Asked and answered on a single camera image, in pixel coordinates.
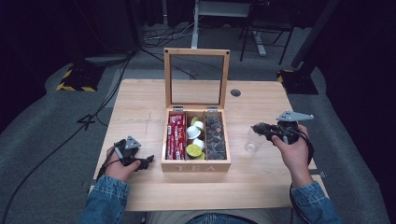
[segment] wooden box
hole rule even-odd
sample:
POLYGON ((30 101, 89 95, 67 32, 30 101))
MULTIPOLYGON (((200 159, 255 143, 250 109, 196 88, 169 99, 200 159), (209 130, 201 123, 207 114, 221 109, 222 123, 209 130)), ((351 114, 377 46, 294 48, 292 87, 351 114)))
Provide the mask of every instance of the wooden box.
POLYGON ((163 172, 228 172, 231 165, 231 153, 228 145, 228 134, 224 116, 224 103, 227 85, 230 51, 225 49, 164 49, 164 72, 166 115, 163 135, 163 152, 161 164, 163 172), (206 80, 185 80, 173 76, 172 69, 179 69, 172 63, 180 57, 192 57, 208 60, 209 63, 218 60, 218 77, 206 80), (184 116, 184 132, 177 137, 183 139, 184 150, 180 149, 184 158, 171 160, 170 152, 175 138, 169 140, 168 134, 173 134, 169 127, 169 117, 184 116), (205 143, 200 160, 191 159, 187 155, 187 146, 191 144, 186 133, 191 126, 192 118, 198 118, 203 124, 201 139, 205 143))

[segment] wooden table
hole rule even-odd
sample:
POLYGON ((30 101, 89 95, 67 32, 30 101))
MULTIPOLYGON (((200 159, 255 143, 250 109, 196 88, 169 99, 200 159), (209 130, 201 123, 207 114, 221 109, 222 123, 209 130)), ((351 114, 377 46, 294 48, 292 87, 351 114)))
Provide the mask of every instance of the wooden table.
MULTIPOLYGON (((164 80, 124 79, 120 85, 93 178, 106 150, 128 135, 142 145, 136 157, 154 155, 148 170, 133 173, 128 182, 127 211, 291 207, 290 173, 279 150, 271 142, 254 154, 244 149, 249 126, 275 124, 276 116, 291 110, 280 83, 227 82, 225 118, 232 161, 227 173, 163 173, 164 94, 164 80), (242 94, 232 96, 233 89, 242 94)), ((316 169, 313 162, 310 169, 316 169)), ((313 177, 322 185, 319 175, 313 177)))

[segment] denim sleeve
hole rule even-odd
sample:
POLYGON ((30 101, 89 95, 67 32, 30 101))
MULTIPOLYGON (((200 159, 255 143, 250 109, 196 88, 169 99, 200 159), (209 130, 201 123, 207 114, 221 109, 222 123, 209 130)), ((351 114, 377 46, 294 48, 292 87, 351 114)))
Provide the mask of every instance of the denim sleeve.
POLYGON ((127 183, 103 175, 88 196, 78 223, 120 223, 128 192, 127 183))
MULTIPOLYGON (((291 195, 311 223, 342 223, 318 182, 291 189, 291 195)), ((298 220, 299 223, 304 223, 300 218, 298 220)))

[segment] chair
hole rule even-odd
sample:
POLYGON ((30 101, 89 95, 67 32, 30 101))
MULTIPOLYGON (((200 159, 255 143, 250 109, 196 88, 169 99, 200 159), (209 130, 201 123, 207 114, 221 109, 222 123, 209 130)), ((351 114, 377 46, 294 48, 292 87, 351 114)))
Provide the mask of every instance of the chair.
POLYGON ((239 35, 240 39, 242 34, 244 34, 244 45, 242 47, 241 57, 239 61, 242 62, 242 59, 244 57, 245 46, 247 44, 249 32, 255 31, 279 34, 272 45, 263 45, 284 48, 279 61, 279 65, 281 65, 283 57, 285 56, 286 49, 290 42, 291 35, 293 34, 293 30, 294 25, 292 10, 288 3, 283 1, 255 1, 249 7, 247 23, 242 29, 241 34, 239 35), (284 32, 289 32, 286 44, 274 45, 284 32))

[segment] metal hinge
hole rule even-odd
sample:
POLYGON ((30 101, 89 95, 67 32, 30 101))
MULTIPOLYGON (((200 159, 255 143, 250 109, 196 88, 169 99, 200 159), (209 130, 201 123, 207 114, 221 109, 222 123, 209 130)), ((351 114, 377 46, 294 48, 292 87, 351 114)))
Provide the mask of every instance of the metal hinge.
POLYGON ((207 112, 218 112, 218 108, 215 106, 210 106, 207 108, 207 112))
POLYGON ((183 106, 174 106, 174 111, 182 112, 183 111, 183 106))

